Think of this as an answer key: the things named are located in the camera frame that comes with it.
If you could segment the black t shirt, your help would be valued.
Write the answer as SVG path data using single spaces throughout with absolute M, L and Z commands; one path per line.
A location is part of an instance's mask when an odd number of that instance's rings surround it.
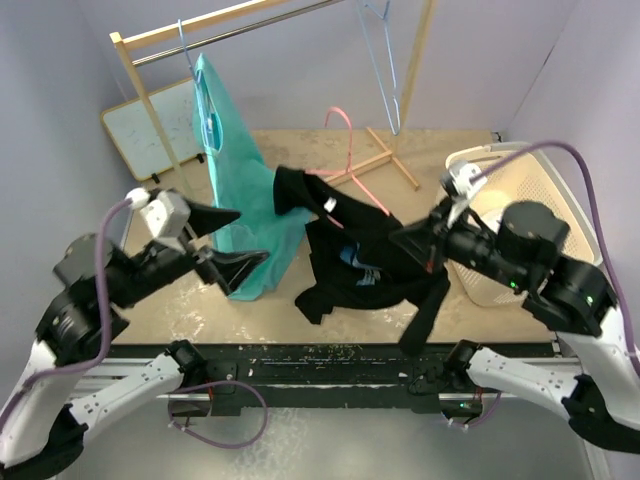
M 315 284 L 295 299 L 312 324 L 336 307 L 380 310 L 403 301 L 417 312 L 398 345 L 415 356 L 431 335 L 451 283 L 445 269 L 433 273 L 390 240 L 402 223 L 382 209 L 354 199 L 316 175 L 276 168 L 274 211 L 304 208 L 317 218 L 305 226 Z

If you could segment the teal t shirt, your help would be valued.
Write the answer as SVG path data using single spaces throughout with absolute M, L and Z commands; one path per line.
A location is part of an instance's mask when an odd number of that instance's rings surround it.
M 193 133 L 207 157 L 213 205 L 241 212 L 241 217 L 213 234 L 214 246 L 222 252 L 265 250 L 268 259 L 231 295 L 237 301 L 254 301 L 277 288 L 305 236 L 310 213 L 303 208 L 275 214 L 275 171 L 269 168 L 245 125 L 230 94 L 211 62 L 201 54 L 195 69 L 203 73 L 223 130 L 218 154 L 206 152 L 196 108 Z

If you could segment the pink hanger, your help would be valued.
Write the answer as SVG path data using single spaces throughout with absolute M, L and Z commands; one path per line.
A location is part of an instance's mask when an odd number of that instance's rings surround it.
M 355 170 L 354 170 L 354 167 L 353 167 L 353 159 L 352 159 L 352 154 L 353 154 L 353 126 L 352 126 L 350 117 L 341 108 L 336 107 L 336 106 L 331 106 L 327 110 L 327 113 L 326 113 L 326 116 L 325 116 L 325 121 L 324 121 L 324 126 L 325 127 L 328 126 L 330 116 L 333 113 L 338 114 L 338 115 L 340 115 L 342 117 L 342 119 L 344 120 L 345 124 L 347 125 L 347 129 L 348 129 L 348 146 L 347 146 L 345 167 L 342 170 L 307 169 L 306 173 L 309 174 L 309 175 L 325 176 L 325 177 L 331 177 L 331 178 L 346 177 L 347 179 L 349 179 L 353 183 L 355 183 L 362 190 L 362 192 L 366 194 L 366 196 L 374 203 L 374 205 L 379 210 L 381 210 L 386 216 L 390 216 L 391 212 L 379 201 L 379 199 L 355 175 Z

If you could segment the blue hanger of teal shirt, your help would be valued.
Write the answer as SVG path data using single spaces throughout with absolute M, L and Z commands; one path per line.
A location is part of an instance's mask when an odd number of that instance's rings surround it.
M 187 47 L 182 20 L 177 20 L 182 50 L 186 56 L 189 71 L 193 80 L 196 108 L 201 129 L 201 139 L 206 152 L 218 154 L 223 142 L 223 130 L 214 102 L 211 99 L 203 73 L 196 70 Z

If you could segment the blue hanger of white shirt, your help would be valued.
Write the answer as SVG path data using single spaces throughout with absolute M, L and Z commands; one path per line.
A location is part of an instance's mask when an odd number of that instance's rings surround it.
M 391 1 L 357 1 L 356 11 L 391 134 L 398 136 L 402 120 L 390 30 Z

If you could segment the white t shirt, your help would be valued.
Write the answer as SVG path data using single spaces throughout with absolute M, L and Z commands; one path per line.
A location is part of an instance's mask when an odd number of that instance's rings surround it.
M 480 228 L 490 235 L 498 233 L 504 215 L 504 208 L 495 208 L 479 216 Z

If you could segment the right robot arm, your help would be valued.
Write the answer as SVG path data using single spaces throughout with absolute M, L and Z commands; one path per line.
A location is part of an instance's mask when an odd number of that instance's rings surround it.
M 571 376 L 502 356 L 461 340 L 444 362 L 456 391 L 473 385 L 510 393 L 563 418 L 582 439 L 604 450 L 639 451 L 639 378 L 623 338 L 622 301 L 596 266 L 563 254 L 568 224 L 545 205 L 518 201 L 498 230 L 466 209 L 453 224 L 450 199 L 391 241 L 428 272 L 452 260 L 525 296 L 522 308 L 556 333 L 580 359 Z

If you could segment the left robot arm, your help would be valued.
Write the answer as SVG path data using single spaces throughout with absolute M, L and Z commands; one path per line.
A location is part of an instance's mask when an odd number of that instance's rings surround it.
M 220 252 L 193 241 L 233 223 L 236 210 L 191 202 L 173 191 L 130 192 L 110 208 L 140 211 L 151 241 L 134 256 L 104 231 L 76 239 L 54 272 L 63 284 L 35 330 L 23 373 L 1 411 L 1 475 L 51 479 L 72 465 L 87 442 L 163 394 L 212 391 L 209 363 L 187 340 L 82 398 L 74 390 L 107 357 L 128 326 L 122 311 L 193 272 L 223 293 L 235 292 L 267 260 L 263 250 Z

